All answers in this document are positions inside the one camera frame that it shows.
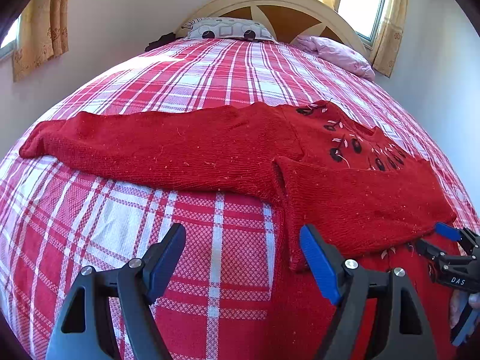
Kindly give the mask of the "person's right hand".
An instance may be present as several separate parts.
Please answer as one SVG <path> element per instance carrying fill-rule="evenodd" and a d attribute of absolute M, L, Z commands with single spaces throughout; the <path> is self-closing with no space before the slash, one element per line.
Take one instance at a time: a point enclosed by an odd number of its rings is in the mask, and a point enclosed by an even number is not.
<path fill-rule="evenodd" d="M 450 311 L 449 311 L 450 328 L 453 328 L 459 322 L 462 310 L 464 308 L 463 301 L 462 301 L 463 294 L 464 293 L 462 291 L 456 289 L 451 296 Z M 474 310 L 479 311 L 480 309 L 479 293 L 470 294 L 468 303 Z"/>

